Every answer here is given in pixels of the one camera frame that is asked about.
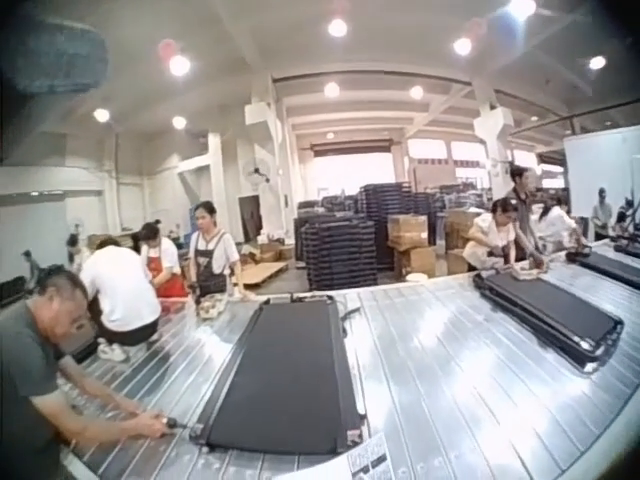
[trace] wall fan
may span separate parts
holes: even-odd
[[[264,183],[271,183],[269,162],[261,158],[248,160],[242,166],[242,175],[254,190]]]

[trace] aluminum table surface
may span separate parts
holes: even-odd
[[[396,478],[551,480],[615,420],[640,384],[640,292],[573,265],[545,277],[625,321],[615,355],[590,378],[484,301],[466,275],[337,295],[342,308],[362,307],[347,323],[356,395],[369,434],[386,436]],[[253,308],[230,304],[202,326],[189,308],[164,325],[161,345],[129,365],[92,359],[87,368],[191,423]],[[98,412],[87,401],[84,408]],[[209,452],[187,435],[78,455],[105,480],[267,479],[326,460]]]

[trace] black hair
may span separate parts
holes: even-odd
[[[44,295],[50,288],[67,298],[71,293],[80,291],[82,296],[89,300],[87,287],[80,277],[71,270],[67,270],[63,265],[50,265],[40,271],[36,281],[36,293]]]
[[[194,213],[197,212],[198,210],[204,210],[205,212],[207,212],[210,216],[214,216],[216,213],[218,213],[218,211],[216,210],[215,205],[213,204],[213,202],[211,200],[205,200],[204,202],[200,202],[198,203],[195,208],[193,209]]]
[[[80,238],[78,237],[78,234],[72,233],[69,235],[67,238],[67,248],[77,248],[78,245],[80,245]],[[67,261],[69,262],[69,265],[73,265],[75,258],[75,254],[67,250]]]
[[[96,252],[106,247],[121,247],[121,246],[122,244],[118,241],[117,238],[109,236],[109,237],[103,238],[98,242],[98,244],[96,245]]]
[[[516,206],[516,204],[507,197],[499,198],[491,204],[491,213],[493,215],[498,213],[498,211],[500,211],[501,213],[511,213],[517,210],[518,207]]]
[[[551,200],[548,201],[545,204],[545,206],[542,208],[542,211],[540,212],[540,217],[538,218],[538,220],[543,220],[547,215],[549,215],[549,212],[553,207],[562,207],[565,205],[568,206],[569,203],[562,195],[557,195],[555,197],[552,197]]]
[[[145,223],[140,232],[138,232],[138,238],[141,242],[149,242],[157,240],[160,237],[160,228],[156,222]]]
[[[131,234],[131,250],[133,250],[134,252],[136,252],[138,255],[140,255],[140,233],[139,232],[133,232]]]
[[[524,177],[525,173],[527,173],[528,171],[529,170],[522,165],[516,165],[515,163],[512,164],[511,168],[509,169],[509,176],[511,177],[511,181],[513,183],[516,183],[516,180],[522,179],[522,177]]]

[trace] ceiling light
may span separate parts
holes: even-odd
[[[93,118],[95,118],[100,123],[108,122],[111,118],[111,114],[109,110],[105,110],[104,108],[98,108],[93,112]]]
[[[467,37],[462,37],[453,42],[453,50],[461,57],[466,57],[471,53],[473,44]]]
[[[171,123],[176,130],[184,130],[184,127],[187,126],[187,120],[184,117],[173,117]]]
[[[507,10],[513,18],[521,22],[536,13],[536,8],[538,6],[534,0],[511,0],[507,6]]]
[[[184,55],[174,55],[169,60],[169,71],[176,77],[183,77],[191,70],[191,62]]]
[[[421,100],[424,96],[424,89],[420,85],[416,85],[411,90],[409,90],[409,95],[411,95],[411,98],[413,98],[414,100]]]
[[[600,70],[606,64],[607,64],[607,59],[604,58],[602,55],[598,55],[597,57],[593,57],[591,60],[589,60],[589,68],[591,70]]]
[[[336,82],[329,82],[324,86],[324,96],[327,98],[336,98],[340,95],[340,85]]]
[[[327,30],[329,31],[329,35],[332,37],[340,38],[347,34],[349,27],[347,27],[346,22],[341,18],[334,18],[329,24]]]

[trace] worker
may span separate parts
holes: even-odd
[[[226,293],[231,271],[238,293],[248,297],[242,283],[238,249],[233,237],[218,225],[216,214],[216,207],[208,200],[194,208],[198,231],[191,235],[189,273],[195,284],[196,299]]]
[[[26,292],[29,294],[35,289],[42,269],[38,262],[36,262],[36,259],[33,258],[31,250],[25,250],[22,252],[22,258],[24,258],[24,261],[27,262],[27,265],[29,266],[29,279],[27,280],[27,285],[25,287]]]
[[[72,233],[69,235],[69,238],[67,238],[67,253],[71,271],[79,274],[82,266],[91,256],[91,252],[88,248],[80,245],[80,237],[77,233]]]
[[[613,232],[616,236],[628,236],[629,227],[631,227],[631,231],[633,231],[633,222],[629,225],[629,215],[633,212],[633,200],[630,198],[625,198],[624,203],[618,209],[618,213],[616,213],[616,221],[613,224]]]
[[[80,278],[89,301],[97,296],[100,304],[100,311],[92,315],[100,358],[122,362],[127,359],[122,346],[159,340],[162,307],[151,285],[151,273],[133,250],[113,237],[104,238],[84,264]]]
[[[594,240],[606,240],[610,236],[609,225],[613,218],[611,204],[607,202],[607,190],[604,187],[598,189],[598,203],[591,212],[591,223],[593,223]]]
[[[159,298],[187,298],[178,249],[167,237],[160,235],[156,222],[145,223],[139,232],[142,262],[151,272],[151,284]]]
[[[556,196],[540,212],[538,238],[542,250],[547,255],[577,245],[586,244],[580,227],[569,217],[569,205],[562,196]]]
[[[513,188],[507,198],[515,202],[517,208],[516,232],[516,262],[530,258],[537,268],[545,268],[546,261],[531,224],[531,172],[520,165],[512,165],[510,171]]]
[[[483,213],[473,220],[467,233],[469,241],[462,252],[469,272],[515,263],[516,211],[511,199],[500,198],[491,205],[491,213]]]
[[[169,433],[164,417],[112,390],[57,347],[86,314],[82,281],[63,266],[45,269],[35,295],[0,313],[0,478],[74,478],[60,462],[63,443],[85,447]],[[83,394],[135,415],[120,421],[76,413],[58,388],[60,373]]]

